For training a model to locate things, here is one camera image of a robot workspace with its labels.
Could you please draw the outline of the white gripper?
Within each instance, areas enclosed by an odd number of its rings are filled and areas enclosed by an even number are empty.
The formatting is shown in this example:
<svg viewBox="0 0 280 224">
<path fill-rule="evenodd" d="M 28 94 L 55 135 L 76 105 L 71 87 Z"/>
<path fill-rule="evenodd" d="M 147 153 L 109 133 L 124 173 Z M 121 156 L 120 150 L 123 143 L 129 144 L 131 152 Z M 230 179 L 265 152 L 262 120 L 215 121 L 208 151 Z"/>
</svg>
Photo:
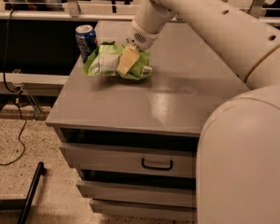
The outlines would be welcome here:
<svg viewBox="0 0 280 224">
<path fill-rule="evenodd" d="M 160 29 L 152 23 L 133 19 L 128 30 L 127 40 L 130 46 L 123 50 L 117 71 L 126 75 L 140 57 L 139 51 L 149 49 L 158 38 Z"/>
</svg>

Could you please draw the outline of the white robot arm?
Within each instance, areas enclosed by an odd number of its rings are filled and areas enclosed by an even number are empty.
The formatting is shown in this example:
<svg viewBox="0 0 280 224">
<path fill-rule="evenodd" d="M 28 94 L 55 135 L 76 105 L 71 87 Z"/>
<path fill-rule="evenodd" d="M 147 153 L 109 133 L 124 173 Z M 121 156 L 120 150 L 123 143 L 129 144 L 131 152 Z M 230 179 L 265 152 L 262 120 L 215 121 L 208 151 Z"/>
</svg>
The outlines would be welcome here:
<svg viewBox="0 0 280 224">
<path fill-rule="evenodd" d="M 220 0 L 142 0 L 129 44 L 149 49 L 174 15 L 245 88 L 202 128 L 197 223 L 280 224 L 280 30 Z"/>
</svg>

